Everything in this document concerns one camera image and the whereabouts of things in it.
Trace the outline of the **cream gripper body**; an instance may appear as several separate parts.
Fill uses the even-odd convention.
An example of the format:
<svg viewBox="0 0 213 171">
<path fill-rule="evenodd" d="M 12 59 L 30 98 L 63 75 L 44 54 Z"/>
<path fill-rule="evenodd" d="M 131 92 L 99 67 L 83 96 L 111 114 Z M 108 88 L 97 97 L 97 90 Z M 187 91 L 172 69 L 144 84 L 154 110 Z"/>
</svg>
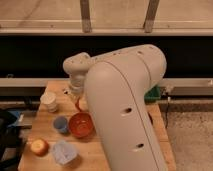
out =
<svg viewBox="0 0 213 171">
<path fill-rule="evenodd" d="M 80 99 L 80 101 L 79 101 L 80 108 L 82 109 L 82 111 L 87 111 L 88 105 L 86 102 L 84 92 L 82 90 L 77 90 L 77 89 L 73 89 L 73 88 L 70 88 L 69 92 L 70 92 L 69 97 L 70 97 L 71 101 L 74 103 L 74 105 L 75 105 L 77 99 Z"/>
</svg>

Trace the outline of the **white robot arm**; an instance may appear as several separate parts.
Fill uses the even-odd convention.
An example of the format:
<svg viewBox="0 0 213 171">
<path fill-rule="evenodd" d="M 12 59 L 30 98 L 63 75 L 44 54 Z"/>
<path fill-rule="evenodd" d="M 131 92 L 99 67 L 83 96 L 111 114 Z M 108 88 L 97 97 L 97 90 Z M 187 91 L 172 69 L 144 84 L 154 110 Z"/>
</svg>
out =
<svg viewBox="0 0 213 171">
<path fill-rule="evenodd" d="M 111 171 L 168 171 L 147 114 L 144 96 L 162 80 L 166 58 L 138 45 L 63 62 L 70 89 L 84 94 Z"/>
</svg>

